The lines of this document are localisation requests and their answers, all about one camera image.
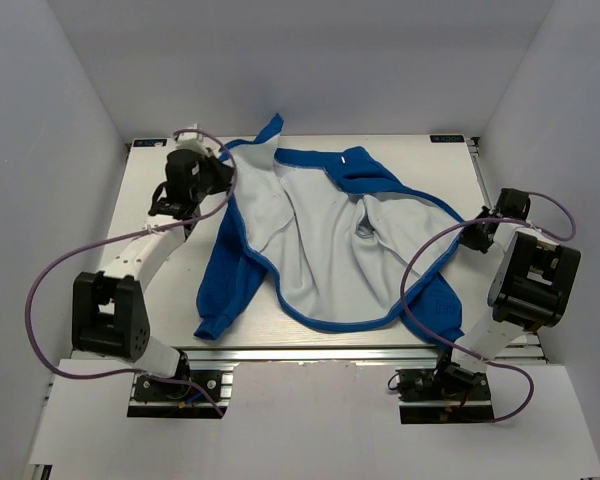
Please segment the blue fleece jacket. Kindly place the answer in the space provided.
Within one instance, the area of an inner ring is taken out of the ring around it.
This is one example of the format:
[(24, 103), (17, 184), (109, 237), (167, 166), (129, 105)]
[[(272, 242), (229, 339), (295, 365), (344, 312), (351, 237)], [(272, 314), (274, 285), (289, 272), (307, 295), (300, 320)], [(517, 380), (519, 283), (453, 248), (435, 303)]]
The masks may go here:
[(400, 320), (427, 342), (460, 338), (462, 305), (442, 274), (460, 215), (360, 146), (281, 147), (283, 125), (275, 116), (221, 153), (238, 180), (198, 290), (196, 336), (221, 337), (271, 277), (282, 310), (316, 330)]

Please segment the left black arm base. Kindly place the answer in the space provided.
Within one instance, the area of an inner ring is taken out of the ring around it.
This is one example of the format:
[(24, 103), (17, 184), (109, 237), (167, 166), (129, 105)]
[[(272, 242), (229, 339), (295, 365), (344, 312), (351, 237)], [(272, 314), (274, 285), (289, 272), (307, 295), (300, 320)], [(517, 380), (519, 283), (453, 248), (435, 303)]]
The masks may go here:
[(226, 412), (233, 384), (233, 367), (193, 366), (189, 385), (168, 384), (146, 375), (134, 378), (127, 417), (137, 419), (212, 419)]

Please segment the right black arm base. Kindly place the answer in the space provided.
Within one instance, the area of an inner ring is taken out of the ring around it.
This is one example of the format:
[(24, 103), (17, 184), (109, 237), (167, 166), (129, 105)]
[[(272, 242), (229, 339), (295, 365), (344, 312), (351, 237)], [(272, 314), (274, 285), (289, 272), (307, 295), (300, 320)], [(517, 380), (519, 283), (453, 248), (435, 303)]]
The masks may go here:
[(491, 423), (494, 410), (485, 373), (474, 373), (442, 352), (434, 368), (403, 368), (388, 380), (404, 425)]

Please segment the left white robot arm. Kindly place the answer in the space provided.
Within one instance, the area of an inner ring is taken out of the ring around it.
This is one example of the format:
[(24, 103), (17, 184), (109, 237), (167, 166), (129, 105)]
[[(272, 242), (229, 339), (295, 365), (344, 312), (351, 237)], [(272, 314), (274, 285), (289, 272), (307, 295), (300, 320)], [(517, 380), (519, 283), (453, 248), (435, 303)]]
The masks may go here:
[(235, 165), (210, 150), (177, 149), (167, 155), (165, 180), (154, 190), (144, 229), (103, 269), (74, 280), (74, 349), (119, 359), (157, 377), (168, 398), (189, 392), (192, 377), (183, 354), (151, 334), (144, 294), (203, 217), (201, 203), (208, 196), (232, 194), (235, 183)]

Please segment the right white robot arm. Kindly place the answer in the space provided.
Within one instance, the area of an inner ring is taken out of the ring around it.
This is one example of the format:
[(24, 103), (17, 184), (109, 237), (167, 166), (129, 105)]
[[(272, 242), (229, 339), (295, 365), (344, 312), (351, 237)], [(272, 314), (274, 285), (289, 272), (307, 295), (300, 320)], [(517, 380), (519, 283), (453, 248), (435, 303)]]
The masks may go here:
[(497, 245), (503, 258), (487, 295), (489, 311), (441, 354), (433, 390), (452, 399), (484, 378), (487, 363), (513, 340), (555, 326), (564, 316), (581, 252), (537, 227), (483, 223), (465, 228), (460, 243), (483, 254)]

